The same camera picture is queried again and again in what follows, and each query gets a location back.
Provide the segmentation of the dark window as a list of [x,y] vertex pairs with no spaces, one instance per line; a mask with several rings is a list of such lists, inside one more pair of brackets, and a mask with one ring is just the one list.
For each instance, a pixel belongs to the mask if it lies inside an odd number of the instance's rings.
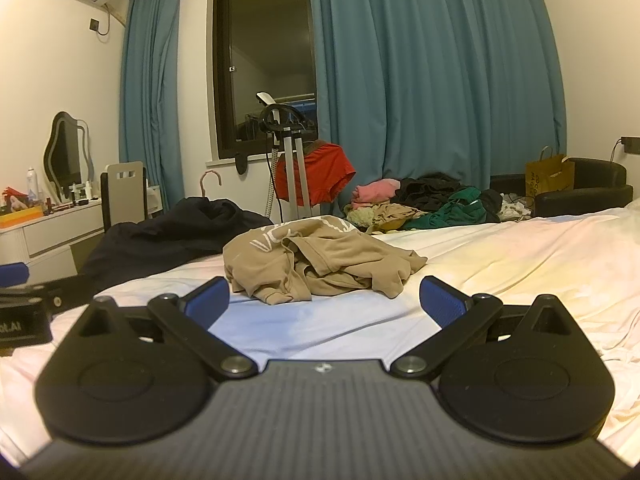
[[220,159],[265,151],[258,93],[295,107],[316,136],[310,0],[212,0],[212,121]]

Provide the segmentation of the wavy black mirror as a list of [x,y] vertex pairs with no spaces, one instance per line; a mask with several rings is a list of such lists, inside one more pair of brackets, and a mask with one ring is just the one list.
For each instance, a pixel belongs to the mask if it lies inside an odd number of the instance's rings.
[[42,163],[48,191],[55,203],[68,202],[73,185],[93,185],[96,170],[91,156],[88,124],[64,110],[57,112],[52,120]]

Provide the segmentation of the left blue curtain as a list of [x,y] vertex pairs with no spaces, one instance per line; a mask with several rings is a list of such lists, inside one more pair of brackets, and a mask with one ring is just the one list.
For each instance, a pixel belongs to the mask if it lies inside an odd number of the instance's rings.
[[180,0],[129,0],[119,97],[119,160],[142,162],[163,205],[184,197],[178,124]]

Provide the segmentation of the black clothes pile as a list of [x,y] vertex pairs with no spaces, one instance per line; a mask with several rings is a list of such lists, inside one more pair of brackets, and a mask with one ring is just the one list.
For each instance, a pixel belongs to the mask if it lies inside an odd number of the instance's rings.
[[478,200],[486,212],[484,222],[500,222],[502,197],[498,192],[491,188],[479,190],[441,172],[401,179],[400,188],[390,199],[392,203],[413,207],[427,214],[434,214],[452,200],[469,204]]

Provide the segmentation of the red garment on stand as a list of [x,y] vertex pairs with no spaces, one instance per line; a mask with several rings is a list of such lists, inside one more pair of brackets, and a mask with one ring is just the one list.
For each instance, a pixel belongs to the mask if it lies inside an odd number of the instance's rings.
[[[304,144],[304,162],[310,206],[334,202],[356,174],[343,149],[333,143],[315,140]],[[302,189],[299,183],[297,160],[294,159],[296,200],[303,206]],[[276,194],[280,200],[288,201],[285,158],[281,155],[274,174]]]

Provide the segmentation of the orange box on dresser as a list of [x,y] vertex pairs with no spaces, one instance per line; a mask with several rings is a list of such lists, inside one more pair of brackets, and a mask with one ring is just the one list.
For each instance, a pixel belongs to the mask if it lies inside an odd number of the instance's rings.
[[9,229],[12,228],[12,226],[19,226],[22,223],[42,217],[43,211],[40,207],[26,208],[10,212],[9,214],[2,214],[0,216],[0,229]]

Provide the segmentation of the blue curtain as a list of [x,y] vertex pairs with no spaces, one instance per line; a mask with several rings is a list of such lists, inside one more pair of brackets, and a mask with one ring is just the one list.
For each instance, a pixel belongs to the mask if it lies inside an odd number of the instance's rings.
[[566,148],[544,0],[310,0],[319,133],[354,185],[441,172],[484,188]]
[[163,205],[184,197],[178,124],[180,0],[129,0],[119,97],[119,160],[142,162]]

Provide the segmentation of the right blue curtain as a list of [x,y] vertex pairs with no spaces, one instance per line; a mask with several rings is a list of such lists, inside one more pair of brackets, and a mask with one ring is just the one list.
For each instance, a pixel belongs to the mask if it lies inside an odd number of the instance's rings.
[[354,185],[441,172],[484,188],[566,148],[544,0],[310,0],[319,133]]

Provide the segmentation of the white spray bottle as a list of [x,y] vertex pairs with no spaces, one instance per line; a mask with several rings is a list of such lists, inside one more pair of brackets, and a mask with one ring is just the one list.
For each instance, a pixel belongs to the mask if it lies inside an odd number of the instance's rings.
[[29,203],[36,204],[40,202],[40,188],[38,183],[38,176],[36,170],[29,167],[26,174],[27,182],[27,197]]

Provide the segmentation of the pink folded garment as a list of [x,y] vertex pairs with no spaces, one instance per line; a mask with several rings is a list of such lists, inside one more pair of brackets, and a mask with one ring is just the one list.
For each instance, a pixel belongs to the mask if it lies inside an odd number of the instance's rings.
[[357,185],[352,191],[352,208],[388,202],[399,189],[400,182],[396,179],[381,179],[366,185]]

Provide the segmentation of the white dresser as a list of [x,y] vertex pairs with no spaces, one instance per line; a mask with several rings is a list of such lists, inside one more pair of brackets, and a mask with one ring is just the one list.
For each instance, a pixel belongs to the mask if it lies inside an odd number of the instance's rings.
[[1,230],[1,263],[22,262],[37,271],[76,273],[72,245],[103,232],[102,204],[92,200]]

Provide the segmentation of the black garment on bed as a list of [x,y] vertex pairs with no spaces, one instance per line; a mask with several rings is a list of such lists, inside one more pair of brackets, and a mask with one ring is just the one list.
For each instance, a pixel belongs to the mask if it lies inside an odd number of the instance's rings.
[[184,198],[156,218],[111,226],[78,274],[88,278],[95,292],[102,292],[219,255],[236,236],[270,224],[267,217],[244,210],[231,200]]

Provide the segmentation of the green garment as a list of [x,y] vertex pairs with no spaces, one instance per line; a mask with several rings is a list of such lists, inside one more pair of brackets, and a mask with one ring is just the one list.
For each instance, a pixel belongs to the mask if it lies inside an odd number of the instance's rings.
[[439,210],[405,222],[401,229],[434,230],[450,226],[477,226],[499,223],[502,196],[494,190],[464,188],[452,194]]

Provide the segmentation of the beige printed t-shirt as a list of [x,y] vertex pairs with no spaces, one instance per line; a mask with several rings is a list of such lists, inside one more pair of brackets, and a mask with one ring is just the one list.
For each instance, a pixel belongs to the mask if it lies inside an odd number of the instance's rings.
[[247,231],[222,256],[232,290],[270,306],[360,289],[394,299],[427,263],[333,216]]

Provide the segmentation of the beige black chair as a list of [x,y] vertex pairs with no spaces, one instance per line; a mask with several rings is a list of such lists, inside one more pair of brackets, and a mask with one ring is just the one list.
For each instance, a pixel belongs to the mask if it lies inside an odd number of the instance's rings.
[[142,162],[107,165],[100,175],[100,192],[104,231],[115,224],[146,219],[146,170]]

